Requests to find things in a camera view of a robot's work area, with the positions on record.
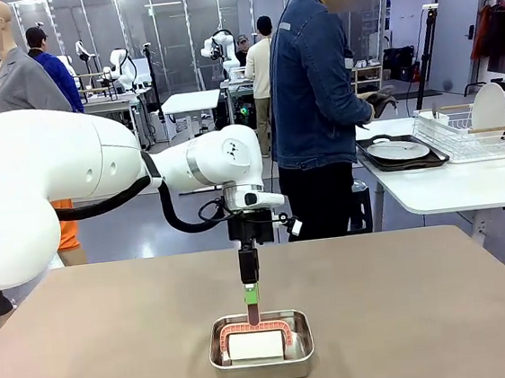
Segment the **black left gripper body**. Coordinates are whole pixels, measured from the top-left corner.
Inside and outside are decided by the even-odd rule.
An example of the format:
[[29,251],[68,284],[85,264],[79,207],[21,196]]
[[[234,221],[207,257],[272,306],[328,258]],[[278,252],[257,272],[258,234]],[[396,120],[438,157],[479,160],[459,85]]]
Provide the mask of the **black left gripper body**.
[[273,242],[272,212],[269,209],[236,214],[227,220],[228,238],[242,245]]

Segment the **person right hand dark glove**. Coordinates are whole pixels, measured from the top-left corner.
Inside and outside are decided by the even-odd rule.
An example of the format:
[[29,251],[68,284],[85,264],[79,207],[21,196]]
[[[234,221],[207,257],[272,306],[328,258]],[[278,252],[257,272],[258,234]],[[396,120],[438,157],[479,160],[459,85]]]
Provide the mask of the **person right hand dark glove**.
[[375,111],[374,118],[378,119],[383,114],[387,106],[397,110],[398,101],[394,97],[394,86],[387,85],[376,92],[363,92],[358,94],[358,98],[371,104]]

